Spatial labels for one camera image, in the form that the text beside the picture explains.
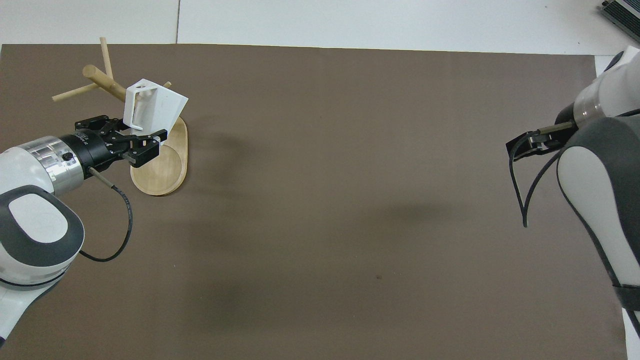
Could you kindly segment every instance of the wooden mug tree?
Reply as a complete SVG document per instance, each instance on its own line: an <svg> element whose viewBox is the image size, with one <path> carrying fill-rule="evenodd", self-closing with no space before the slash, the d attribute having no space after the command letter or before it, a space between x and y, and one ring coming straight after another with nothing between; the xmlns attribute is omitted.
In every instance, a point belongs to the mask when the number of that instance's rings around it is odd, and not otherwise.
<svg viewBox="0 0 640 360"><path fill-rule="evenodd" d="M94 65L83 68L83 76L93 81L92 84L82 86L52 97L53 101L61 101L72 96L102 88L117 99L125 101L126 89L113 79L111 60L107 42L100 38L104 69L106 74ZM178 117L167 140L160 146L158 157L140 168L131 167L131 180L143 193L153 196L163 196L172 193L180 187L187 174L188 133L182 117Z"/></svg>

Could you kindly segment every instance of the brown mat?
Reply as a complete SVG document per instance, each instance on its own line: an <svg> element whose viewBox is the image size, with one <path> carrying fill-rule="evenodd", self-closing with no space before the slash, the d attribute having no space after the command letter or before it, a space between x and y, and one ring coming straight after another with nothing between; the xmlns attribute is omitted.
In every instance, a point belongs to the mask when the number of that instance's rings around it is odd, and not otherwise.
<svg viewBox="0 0 640 360"><path fill-rule="evenodd" d="M520 215L504 142L553 123L591 56L111 45L123 85L189 97L189 174L165 198L129 167L134 233L78 258L3 359L624 359L621 311L552 172ZM98 45L4 45L0 148L122 116ZM544 159L516 164L528 186ZM110 255L122 200L63 200Z"/></svg>

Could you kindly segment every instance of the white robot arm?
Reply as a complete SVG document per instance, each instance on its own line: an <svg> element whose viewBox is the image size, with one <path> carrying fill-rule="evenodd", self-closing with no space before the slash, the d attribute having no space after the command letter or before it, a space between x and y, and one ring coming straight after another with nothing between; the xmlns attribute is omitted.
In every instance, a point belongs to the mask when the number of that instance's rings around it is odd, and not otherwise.
<svg viewBox="0 0 640 360"><path fill-rule="evenodd" d="M103 115L76 122L76 132L46 136L0 154L0 346L20 316L64 276L82 252L84 227L56 196L69 192L116 160L140 167L159 154L167 131L124 135L120 119Z"/></svg>
<svg viewBox="0 0 640 360"><path fill-rule="evenodd" d="M555 161L557 180L580 218L611 278L632 329L640 336L640 55L633 47L560 112L556 124L525 133L509 143L512 161L559 150L545 165L523 203L527 207L542 173Z"/></svg>

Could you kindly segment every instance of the wooden peg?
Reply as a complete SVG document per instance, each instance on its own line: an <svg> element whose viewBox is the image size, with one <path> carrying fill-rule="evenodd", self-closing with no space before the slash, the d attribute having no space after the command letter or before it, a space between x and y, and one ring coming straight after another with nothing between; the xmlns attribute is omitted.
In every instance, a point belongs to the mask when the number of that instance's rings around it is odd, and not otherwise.
<svg viewBox="0 0 640 360"><path fill-rule="evenodd" d="M82 69L82 75L93 81L99 87L107 90L111 95L125 101L127 90L111 79L107 74L103 73L94 65L87 65Z"/></svg>
<svg viewBox="0 0 640 360"><path fill-rule="evenodd" d="M107 39L104 37L100 37L100 48L102 49L102 59L104 60L104 71L107 72L107 76L113 79L111 59L109 58L109 49L107 48Z"/></svg>
<svg viewBox="0 0 640 360"><path fill-rule="evenodd" d="M73 90L69 90L68 92L63 92L62 94L58 94L58 95L54 95L51 97L51 99L53 99L53 101L62 101L65 99L68 99L72 96L76 96L76 95L80 95L80 94L84 94L85 92L89 92L93 89L97 89L98 85L96 84L89 84L89 85L85 85L81 88L77 88L77 89L73 89Z"/></svg>

